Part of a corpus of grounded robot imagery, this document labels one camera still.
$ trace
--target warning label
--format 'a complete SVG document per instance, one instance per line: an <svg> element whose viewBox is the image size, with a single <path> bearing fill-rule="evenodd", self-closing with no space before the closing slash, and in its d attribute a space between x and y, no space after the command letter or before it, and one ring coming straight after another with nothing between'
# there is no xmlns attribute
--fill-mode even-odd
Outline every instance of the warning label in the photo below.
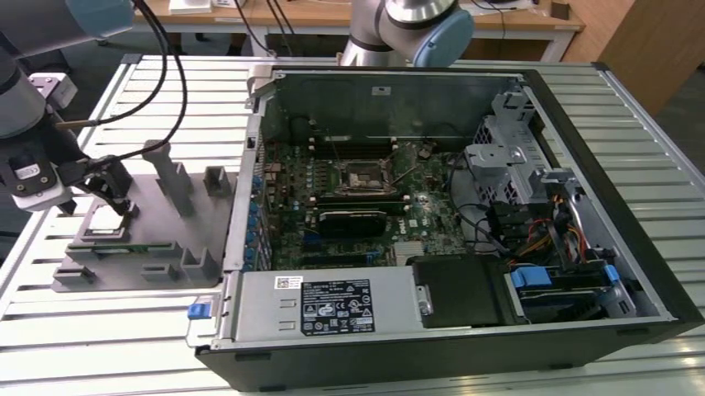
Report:
<svg viewBox="0 0 705 396"><path fill-rule="evenodd" d="M369 280L300 284L300 332L304 336L375 330Z"/></svg>

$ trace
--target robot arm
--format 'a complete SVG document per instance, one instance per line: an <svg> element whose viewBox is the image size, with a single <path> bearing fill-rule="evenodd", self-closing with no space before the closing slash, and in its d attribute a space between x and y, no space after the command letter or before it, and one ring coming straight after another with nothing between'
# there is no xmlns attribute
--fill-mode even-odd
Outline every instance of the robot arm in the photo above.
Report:
<svg viewBox="0 0 705 396"><path fill-rule="evenodd" d="M343 66L450 66L470 42L471 15L456 0L355 0Z"/></svg>
<svg viewBox="0 0 705 396"><path fill-rule="evenodd" d="M125 31L133 15L129 0L21 0L0 5L0 186L20 209L58 205L70 211L69 186L108 192L106 198L121 195L122 186L106 171L122 180L122 168L104 169L104 175L82 184L90 159L72 132L53 127L46 101L14 60Z"/></svg>

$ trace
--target power cable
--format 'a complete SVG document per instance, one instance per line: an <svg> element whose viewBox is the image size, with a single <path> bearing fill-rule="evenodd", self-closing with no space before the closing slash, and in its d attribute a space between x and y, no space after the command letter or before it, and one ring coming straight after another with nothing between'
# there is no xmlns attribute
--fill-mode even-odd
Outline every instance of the power cable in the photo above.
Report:
<svg viewBox="0 0 705 396"><path fill-rule="evenodd" d="M284 26L281 25L281 21L279 20L279 15L276 14L276 11L273 10L271 0L267 0L267 7L268 7L268 11L272 13L273 20L276 21L276 25L279 25L279 30L281 32L281 40L284 41L284 46L285 46L285 50L288 51L288 56L293 57L292 48L287 40L287 32L284 31Z"/></svg>
<svg viewBox="0 0 705 396"><path fill-rule="evenodd" d="M92 164L93 168L101 167L102 165L108 163L114 163L118 161L122 161L126 158L136 157L137 155L143 155L144 153L148 153L151 151L155 151L156 149L160 149L164 147L173 135L176 134L176 131L179 130L179 127L184 121L185 117L185 108L188 107L188 86L185 83L185 71L184 71L184 65L180 62L180 56L173 50L173 45L168 39L167 36L167 30L164 29L164 26L161 25L159 18L156 17L155 13L152 12L152 9L149 8L148 4L144 2L144 0L134 0L134 5L137 9L140 10L141 14L144 14L144 18L148 21L149 27L153 29L153 34L161 37L164 42L167 43L168 52L173 56L173 62L176 63L176 69L179 70L179 77L180 77L180 86L181 86L181 104L180 104L180 111L179 115L176 117L176 122L173 123L173 127L169 130L167 137L156 144L152 144L151 146L141 148L130 153L125 153L122 155L118 155L116 157L109 157L104 159L102 161L97 161Z"/></svg>
<svg viewBox="0 0 705 396"><path fill-rule="evenodd" d="M508 250L508 248L502 245L502 243L496 240L496 238L490 234L472 220L467 218L467 216L460 212L458 209L458 206L455 205L455 199L452 198L452 177L455 176L455 170L458 168L458 164L460 163L460 159L463 159L463 153L459 153L455 159L455 162L452 163L452 168L450 169L450 176L448 176L448 202L450 202L450 208L458 215L460 216L462 221L472 228L476 232L479 232L484 238L487 238L487 242L494 245L496 248L498 253L502 256L515 258L516 255L512 254L512 252Z"/></svg>
<svg viewBox="0 0 705 396"><path fill-rule="evenodd" d="M143 3L143 0L133 0L133 6L134 6L134 8L137 10L141 10L140 9L141 3ZM159 80L156 81L156 85L153 86L152 92L149 93L147 98L141 101L141 103L138 105L136 105L134 108L132 108L132 110L128 110L124 113L121 113L118 115L113 115L112 117L105 118L102 120L78 120L78 121L60 122L60 123L56 124L56 128L57 129L60 129L60 130L70 130L70 129L78 129L78 128L84 128L84 127L94 127L94 126L100 126L100 125L105 125L105 124L109 124L112 122L116 122L116 121L132 116L156 98L156 95L159 94L159 92L161 90L161 87L164 85L164 82L167 80L167 70L168 70L167 47L165 47L163 39L160 38L160 35L157 34L155 21L147 15L144 15L144 19L147 21L147 24L152 28L152 32L153 32L153 34L156 36L156 41L157 41L157 44L159 44L160 54L161 54L161 72L160 72Z"/></svg>
<svg viewBox="0 0 705 396"><path fill-rule="evenodd" d="M243 8L240 7L240 0L235 0L235 5L237 8L237 13L240 14L241 23L244 25L244 28L247 29L249 38L255 41L255 44L269 54L269 56L275 56L276 53L267 48L267 46L260 42L260 40L256 38L255 33L252 32L252 28L249 27L249 22L247 22L247 18L244 17Z"/></svg>
<svg viewBox="0 0 705 396"><path fill-rule="evenodd" d="M281 5L279 4L279 0L272 0L272 1L273 1L273 5L276 6L276 9L279 10L279 13L281 14L281 18L284 18L284 23L285 23L285 26L288 26L288 30L291 31L291 36L297 41L296 42L296 46L299 47L299 55L304 56L304 54L303 54L304 46L300 44L300 41L297 40L299 37L296 36L296 32L293 31L293 28L291 26L291 22L288 21L287 14L284 13L284 10L281 9Z"/></svg>

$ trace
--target aluminum extrusion table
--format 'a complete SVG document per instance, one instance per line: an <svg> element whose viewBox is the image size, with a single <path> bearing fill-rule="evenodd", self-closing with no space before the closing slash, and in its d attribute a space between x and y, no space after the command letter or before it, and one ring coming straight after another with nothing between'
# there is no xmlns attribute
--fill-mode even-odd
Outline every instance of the aluminum extrusion table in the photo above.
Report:
<svg viewBox="0 0 705 396"><path fill-rule="evenodd" d="M189 172L208 165L236 171L248 111L245 78L271 59L184 57L187 118L172 143ZM332 65L332 59L281 59L283 64ZM610 72L590 64L460 62L456 67L535 68L633 208L695 305L705 313L705 179L635 104ZM160 139L179 111L179 76L134 116L84 130L80 143L96 157ZM160 58L121 64L93 117L130 108L155 86ZM141 160L132 173L152 172ZM32 216L0 270L0 388L14 394L236 395L193 357L185 344L185 308L208 290L56 294L49 289L64 248L78 229L77 214ZM300 389L293 395L705 394L705 327L655 345L633 346L582 368L532 371L340 389Z"/></svg>

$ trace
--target cable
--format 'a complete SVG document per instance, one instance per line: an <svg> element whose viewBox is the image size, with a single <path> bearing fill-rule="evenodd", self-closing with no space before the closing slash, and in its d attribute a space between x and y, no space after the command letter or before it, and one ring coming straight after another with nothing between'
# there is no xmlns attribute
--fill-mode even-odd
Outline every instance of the cable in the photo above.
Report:
<svg viewBox="0 0 705 396"><path fill-rule="evenodd" d="M291 26L291 22L288 21L287 14L284 13L284 10L281 9L281 5L279 4L279 0L273 0L273 5L276 6L276 9L279 10L279 13L281 14L281 18L284 18L285 26L288 27L288 30L291 31L291 36L296 39L297 43L296 46L300 50L300 56L304 56L303 54L303 45L300 44L299 37L296 37L296 32L293 31L293 28Z"/></svg>
<svg viewBox="0 0 705 396"><path fill-rule="evenodd" d="M267 52L271 56L276 56L276 53L267 48L265 45L261 44L260 39L256 38L255 33L252 33L252 28L249 27L249 23L247 22L247 18L244 17L243 8L240 7L240 1L235 0L235 5L237 9L237 13L240 14L241 23L244 25L244 29L247 29L247 33L249 38L255 41L255 44Z"/></svg>
<svg viewBox="0 0 705 396"><path fill-rule="evenodd" d="M156 29L155 29L153 33L157 35L157 37L159 37L159 35L161 36L161 39L167 43L168 51L171 52L171 54L173 56L173 62L176 63L176 69L179 70L180 86L181 86L180 111L179 111L179 115L176 117L176 122L173 123L173 127L172 127L172 129L168 132L167 137L159 143L152 144L151 146L148 146L145 148L141 148L141 149L138 149L138 150L136 150L136 151L133 151L130 153L125 153L125 154L118 155L116 157L109 157L109 158L104 159L102 161L97 161L96 163L92 164L92 168L93 169L101 167L105 164L116 163L118 161L122 161L126 158L132 158L132 157L134 157L137 155L143 155L144 153L148 153L148 152L155 151L156 149L160 149L161 147L164 147L164 145L168 144L171 138L176 134L176 131L179 130L179 127L180 127L180 125L181 125L181 123L184 121L184 117L185 117L185 108L188 107L188 86L185 84L185 71L184 71L184 65L180 62L180 56L176 53L176 51L173 50L172 43L171 43L168 37L167 37L167 31L165 31L164 26L161 25L161 23L159 21L159 18L156 17L155 13L152 12L152 9L149 8L149 6L147 5L147 3L143 0L136 0L134 4L136 4L137 9L140 10L141 14L144 14L145 19L148 21L151 20L153 25L156 26Z"/></svg>
<svg viewBox="0 0 705 396"><path fill-rule="evenodd" d="M488 8L488 7L480 6L475 0L470 0L470 1L482 10L490 10L490 11L495 10L499 13L499 19L502 21L502 38L499 40L499 45L496 47L496 59L500 60L502 59L502 45L507 37L507 24L504 23L504 11L514 11L516 10L516 7L496 7L492 3L488 2L487 5L491 7Z"/></svg>
<svg viewBox="0 0 705 396"><path fill-rule="evenodd" d="M276 21L276 25L279 25L279 30L281 32L281 39L284 41L285 50L288 51L288 56L293 57L291 45L288 44L288 40L287 40L287 32L284 31L284 26L281 25L281 21L279 20L279 15L276 15L276 11L273 10L271 0L267 0L267 6L268 6L268 11L272 13L273 20Z"/></svg>
<svg viewBox="0 0 705 396"><path fill-rule="evenodd" d="M20 238L20 233L13 233L12 231L0 231L1 238Z"/></svg>
<svg viewBox="0 0 705 396"><path fill-rule="evenodd" d="M134 8L138 9L140 8L140 3L143 3L143 0L133 0L132 3L134 5ZM78 120L78 121L60 122L60 123L56 124L56 128L57 129L69 130L69 129L84 128L84 127L88 127L88 126L90 126L90 127L92 126L100 126L100 125L105 125L105 124L109 124L112 122L116 122L116 121L132 116L156 98L156 95L159 94L159 92L161 90L161 86L164 85L164 82L167 80L167 70L168 70L167 47L164 45L163 39L160 38L160 35L157 34L157 28L156 28L156 25L155 25L155 20L152 18L149 18L147 15L144 15L144 20L147 21L147 24L149 25L149 27L152 29L152 32L153 32L153 34L156 36L156 42L159 43L159 48L160 48L160 53L161 53L161 73L160 73L156 85L153 86L152 92L149 93L149 95L144 99L144 101L141 101L141 103L138 105L136 105L134 108L132 108L132 110L128 110L128 111L125 111L124 113L121 113L118 115L113 115L112 117L105 118L104 120Z"/></svg>
<svg viewBox="0 0 705 396"><path fill-rule="evenodd" d="M531 252L535 252L536 250L539 250L539 248L542 248L543 246L548 246L551 244L552 240L551 240L551 236L548 234L546 234L536 242L532 243L532 245L530 247L527 247L520 253L519 255L516 256L516 258L514 258L510 262L508 262L508 265L512 266L514 264L516 264L516 260L519 260L526 254L531 253Z"/></svg>
<svg viewBox="0 0 705 396"><path fill-rule="evenodd" d="M462 209L463 207L466 206L474 206L476 209L482 210L483 212L486 212L488 210L487 206L483 205L483 204L474 204L471 202L468 202L467 204L462 204L460 206L458 206L458 210Z"/></svg>
<svg viewBox="0 0 705 396"><path fill-rule="evenodd" d="M458 168L458 163L460 163L460 159L462 158L463 158L463 153L459 153L458 156L456 156L455 162L452 163L452 168L450 169L450 177L448 177L448 203L450 203L450 208L452 209L452 211L455 213L458 213L458 215L460 216L462 221L464 221L464 223L470 227L472 227L487 238L487 242L494 245L494 247L496 248L496 252L500 255L503 255L503 256L507 256L510 258L515 258L516 255L512 254L511 251L507 249L507 247L500 244L500 242L492 237L492 234L490 234L482 227L479 227L476 225L476 223L472 220L470 220L467 218L467 216L460 212L460 210L458 209L458 207L455 205L455 200L452 199L452 177L455 176L455 170Z"/></svg>
<svg viewBox="0 0 705 396"><path fill-rule="evenodd" d="M480 219L478 222L476 222L476 225L479 226L482 224L482 222L486 221L487 224L488 224L488 219L484 217L483 219ZM491 253L496 253L496 248L494 250L482 250L482 251L478 251L476 250L476 244L478 243L490 243L490 242L484 242L484 241L480 241L479 240L479 231L478 231L479 227L475 229L475 240L471 241L472 243L472 252L475 253L480 253L480 254L491 254Z"/></svg>
<svg viewBox="0 0 705 396"><path fill-rule="evenodd" d="M584 250L587 249L587 242L584 240L584 235L582 235L582 231L579 229L575 229L574 227L568 227L568 231L575 235L576 250L580 253L582 262L586 262L587 260L584 258Z"/></svg>
<svg viewBox="0 0 705 396"><path fill-rule="evenodd" d="M552 220L551 219L538 219L536 221L532 222L531 226L528 227L528 237L526 238L527 242L531 240L532 229L536 227L536 225L544 223L546 221L552 221Z"/></svg>

